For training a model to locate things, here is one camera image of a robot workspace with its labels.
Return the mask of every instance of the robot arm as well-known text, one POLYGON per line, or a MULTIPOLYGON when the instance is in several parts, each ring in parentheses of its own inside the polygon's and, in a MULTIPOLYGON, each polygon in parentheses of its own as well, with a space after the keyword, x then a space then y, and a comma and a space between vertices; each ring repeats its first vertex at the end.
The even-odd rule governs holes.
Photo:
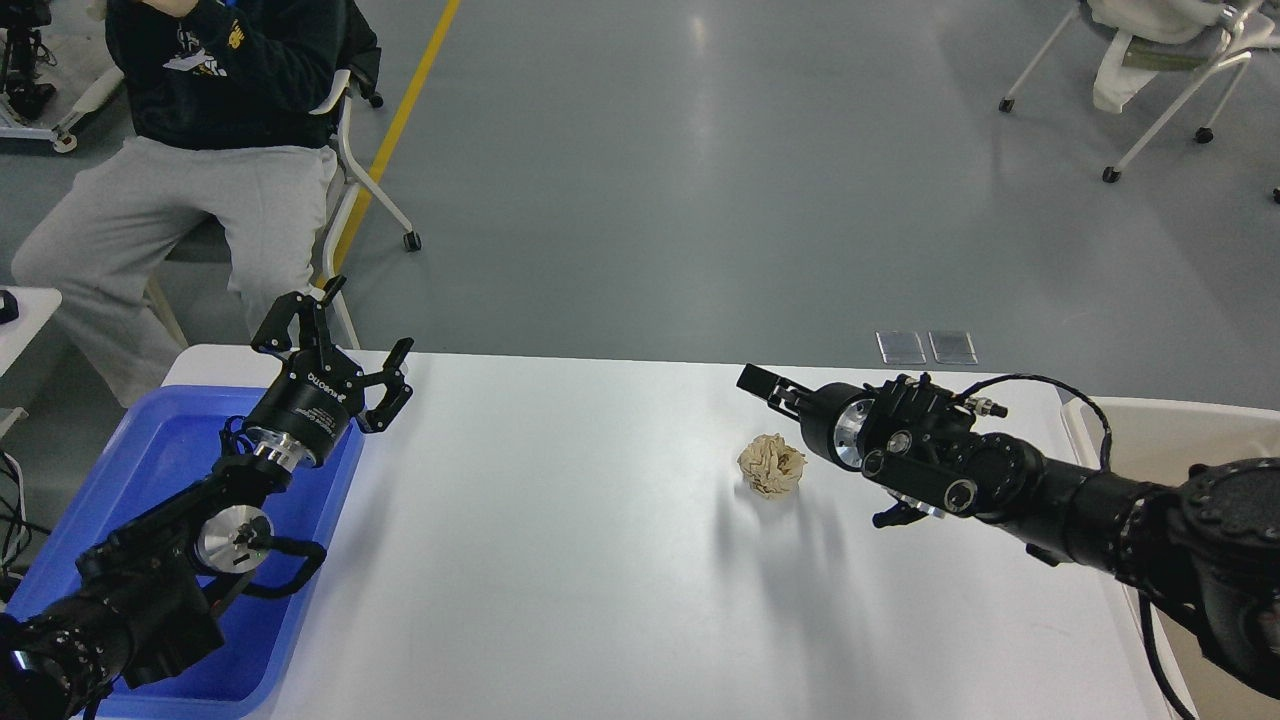
POLYGON ((810 450, 895 497, 877 527, 977 518, 1050 565, 1097 568, 1194 633, 1213 664, 1280 698, 1280 459, 1196 465, 1171 488, 974 433, 979 415, 1006 410, 928 374, 810 391, 748 365, 737 384, 799 421, 810 450))
POLYGON ((324 309, 340 284, 330 281, 319 301, 285 295, 264 322, 259 338, 269 340, 255 347, 284 368, 244 419, 250 452, 223 456, 204 479, 81 555, 74 594, 23 623, 0 615, 0 717, 92 715, 116 678, 133 688, 172 678, 221 647, 218 619, 241 594, 279 598, 306 585, 325 550, 275 536, 268 497, 288 488, 298 465, 324 464, 351 419, 366 415, 366 387, 388 389, 379 421, 361 423, 364 432, 385 429, 412 391, 399 370, 412 341, 367 377, 329 341, 324 309), (294 316, 300 342, 291 350, 294 316), (271 551, 305 562, 283 585, 257 585, 253 574, 271 551))

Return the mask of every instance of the metal screw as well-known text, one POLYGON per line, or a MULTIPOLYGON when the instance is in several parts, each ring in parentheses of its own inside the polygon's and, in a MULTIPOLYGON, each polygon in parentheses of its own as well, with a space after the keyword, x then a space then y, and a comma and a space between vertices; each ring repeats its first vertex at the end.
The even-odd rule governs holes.
POLYGON ((888 443, 884 445, 884 450, 892 452, 893 455, 901 455, 911 448, 911 433, 906 430, 899 430, 888 438, 888 443))
POLYGON ((951 512, 964 512, 973 506, 977 492, 978 486, 973 480, 956 480, 947 487, 947 492, 943 495, 945 506, 951 512))
POLYGON ((863 474, 868 478, 874 478, 879 474, 881 469, 884 468, 884 454, 873 450, 867 454, 867 459, 863 460, 863 474))

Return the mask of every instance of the chair leg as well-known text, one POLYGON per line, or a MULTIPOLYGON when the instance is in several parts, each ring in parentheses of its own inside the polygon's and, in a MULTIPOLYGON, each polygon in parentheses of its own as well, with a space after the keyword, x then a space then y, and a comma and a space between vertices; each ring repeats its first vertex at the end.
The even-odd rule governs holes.
POLYGON ((1071 24, 1071 20, 1080 17, 1080 12, 1082 12, 1080 4, 1073 3, 1071 9, 1068 10, 1066 13, 1066 17, 1064 17, 1062 20, 1057 23, 1057 27, 1053 28, 1053 35, 1048 36, 1048 40, 1039 49, 1039 53, 1037 53, 1036 56, 1032 58, 1032 64, 1027 65, 1027 69, 1023 70, 1023 74, 1018 77, 1018 81, 1014 82, 1014 86, 1009 88, 1009 92, 1006 92, 1005 97, 1000 101, 1001 113, 1009 113, 1014 109, 1014 99, 1015 99, 1014 96, 1018 94, 1019 90, 1021 90, 1023 85, 1027 82, 1027 78, 1030 77, 1036 67, 1041 64, 1041 60, 1044 59, 1044 54, 1048 53, 1048 49, 1052 47, 1055 42, 1057 42, 1059 36, 1062 35, 1062 31, 1066 29, 1066 26, 1071 24))
POLYGON ((351 313, 347 311, 347 300, 339 291, 338 295, 333 297, 333 311, 338 316, 338 324, 342 325, 342 331, 347 333, 347 341, 351 342, 348 350, 360 350, 360 340, 356 337, 356 325, 351 323, 351 313))
POLYGON ((338 242, 342 241, 342 233, 347 228, 347 220, 351 218, 351 211, 356 206, 357 193, 358 186, 348 184, 343 190, 342 199, 338 200, 338 205, 334 208, 333 215, 329 218, 329 228, 325 232, 324 250, 321 252, 321 269, 326 279, 338 273, 338 269, 334 268, 334 255, 338 252, 338 242))
POLYGON ((151 279, 147 281, 143 297, 151 304, 151 311, 156 314, 160 324, 169 331, 173 340, 182 347, 189 347, 191 343, 187 342, 187 336, 183 334, 182 327, 178 325, 178 318, 173 314, 169 299, 164 296, 164 291, 160 290, 160 282, 156 281, 155 275, 151 275, 151 279))
POLYGON ((1249 54, 1245 54, 1245 60, 1235 68, 1235 73, 1231 74, 1231 82, 1229 82, 1226 85, 1226 90, 1222 91, 1222 99, 1213 106, 1213 114, 1208 117, 1208 122, 1196 131, 1196 142, 1204 145, 1206 142, 1213 140, 1213 123, 1217 122, 1217 117, 1222 113, 1222 108, 1226 106, 1226 101, 1230 100, 1231 94, 1235 92, 1235 86, 1240 85, 1240 78, 1244 77, 1244 70, 1249 67, 1248 58, 1249 54))
POLYGON ((1148 142, 1151 142, 1152 137, 1156 137, 1156 133, 1160 132, 1160 129, 1165 127, 1165 123, 1167 123, 1169 119, 1172 118, 1174 114, 1178 110, 1180 110, 1183 105, 1187 104, 1187 100, 1189 100, 1192 95, 1196 95, 1196 91, 1199 90, 1202 85, 1204 85, 1204 81, 1207 81, 1213 74, 1230 68, 1231 65, 1244 61, 1248 61, 1247 54, 1244 56, 1233 58, 1230 60, 1226 60, 1225 63, 1220 63, 1211 68, 1206 68, 1203 72, 1196 70, 1192 76, 1192 82, 1187 86, 1185 90, 1183 90, 1181 95, 1179 95, 1178 99, 1174 100, 1172 105, 1170 105, 1169 109, 1165 110, 1165 113, 1160 115, 1160 118, 1147 129, 1147 132, 1138 138, 1138 142, 1135 142, 1133 147, 1130 147, 1129 151, 1124 154, 1124 158, 1120 158, 1119 163, 1111 165, 1110 168, 1102 172, 1102 179, 1106 182, 1116 182, 1117 179, 1120 179, 1120 173, 1124 172, 1126 167, 1129 167, 1129 163, 1133 161, 1134 156, 1137 156, 1138 152, 1140 152, 1142 149, 1146 147, 1148 142))
MULTIPOLYGON (((349 104, 349 96, 344 102, 349 104)), ((343 108, 342 118, 338 122, 338 158, 342 160, 343 167, 347 172, 356 177, 356 182, 361 187, 369 191, 370 195, 378 199, 384 208, 396 218, 396 222, 404 228, 404 250, 413 252, 422 249, 422 237, 413 231, 413 223, 410 222, 408 217, 401 211, 401 209, 392 202, 392 199, 383 192, 383 188, 374 182, 374 178, 369 177, 365 168, 356 161, 355 154, 351 151, 351 113, 347 108, 343 108)))
POLYGON ((374 178, 369 177, 369 173, 366 173, 364 168, 353 163, 351 165, 351 174, 356 176, 356 181, 361 184, 361 187, 367 190, 370 195, 376 197, 378 201, 381 202, 384 208, 387 208, 387 210, 396 218, 396 222, 399 223, 402 228, 404 228, 404 232, 413 232, 413 223, 411 223, 410 219, 404 215, 404 213, 402 213, 401 209, 396 205, 396 202, 393 202, 392 199, 385 192, 383 192, 383 188, 379 187, 376 182, 374 182, 374 178))

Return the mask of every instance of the hand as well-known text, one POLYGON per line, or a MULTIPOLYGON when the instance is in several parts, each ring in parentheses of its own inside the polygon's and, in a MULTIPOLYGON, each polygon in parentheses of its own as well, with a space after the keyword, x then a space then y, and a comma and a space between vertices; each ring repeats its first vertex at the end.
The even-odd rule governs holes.
POLYGON ((186 18, 187 13, 191 13, 196 8, 198 0, 141 0, 142 3, 151 5, 156 10, 173 17, 173 18, 186 18))

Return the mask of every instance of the grey sweatpants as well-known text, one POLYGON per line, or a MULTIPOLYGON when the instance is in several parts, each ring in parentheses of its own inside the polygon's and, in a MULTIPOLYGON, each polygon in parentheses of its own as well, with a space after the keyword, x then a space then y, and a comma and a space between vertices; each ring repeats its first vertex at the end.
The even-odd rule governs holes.
POLYGON ((179 150, 134 137, 76 176, 18 250, 13 275, 61 291, 55 319, 128 407, 180 350, 142 299, 169 250, 216 217, 232 252, 227 290, 253 332, 278 296, 310 287, 335 169, 328 147, 179 150))

